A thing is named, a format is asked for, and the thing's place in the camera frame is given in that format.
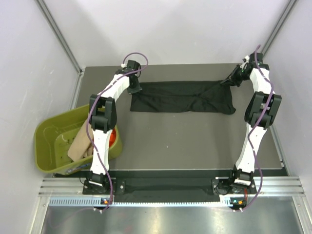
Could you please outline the black t shirt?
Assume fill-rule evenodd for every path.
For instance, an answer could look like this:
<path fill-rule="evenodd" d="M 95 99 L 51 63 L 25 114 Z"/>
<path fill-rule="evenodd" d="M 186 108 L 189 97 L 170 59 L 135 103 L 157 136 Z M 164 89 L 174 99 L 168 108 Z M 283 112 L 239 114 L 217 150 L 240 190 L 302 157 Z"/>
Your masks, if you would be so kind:
<path fill-rule="evenodd" d="M 132 112 L 236 112 L 230 87 L 221 85 L 219 80 L 145 82 L 141 87 L 141 91 L 132 94 Z"/>

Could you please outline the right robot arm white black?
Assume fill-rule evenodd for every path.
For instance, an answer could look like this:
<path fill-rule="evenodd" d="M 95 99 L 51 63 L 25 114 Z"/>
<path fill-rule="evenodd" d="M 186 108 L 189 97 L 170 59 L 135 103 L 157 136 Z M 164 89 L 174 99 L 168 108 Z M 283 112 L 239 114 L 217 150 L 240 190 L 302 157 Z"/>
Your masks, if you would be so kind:
<path fill-rule="evenodd" d="M 282 97 L 274 92 L 269 73 L 269 66 L 263 62 L 263 54 L 255 51 L 246 56 L 243 63 L 237 65 L 227 77 L 231 86 L 238 87 L 243 81 L 251 81 L 254 91 L 244 115 L 246 136 L 243 147 L 227 181 L 233 193 L 252 187 L 262 138 L 273 124 L 282 101 Z"/>

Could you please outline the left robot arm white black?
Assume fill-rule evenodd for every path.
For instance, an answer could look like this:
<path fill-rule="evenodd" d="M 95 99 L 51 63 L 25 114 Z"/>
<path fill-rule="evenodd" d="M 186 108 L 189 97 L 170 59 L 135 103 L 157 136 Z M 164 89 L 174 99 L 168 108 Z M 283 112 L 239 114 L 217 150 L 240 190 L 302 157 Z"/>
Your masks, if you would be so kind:
<path fill-rule="evenodd" d="M 90 96 L 88 122 L 91 125 L 93 137 L 89 131 L 87 137 L 93 146 L 93 160 L 87 183 L 92 184 L 99 193 L 106 193 L 112 187 L 112 181 L 108 175 L 109 140 L 117 123 L 116 101 L 127 90 L 129 94 L 141 90 L 138 74 L 141 65 L 129 60 L 121 65 L 111 82 L 97 95 Z"/>

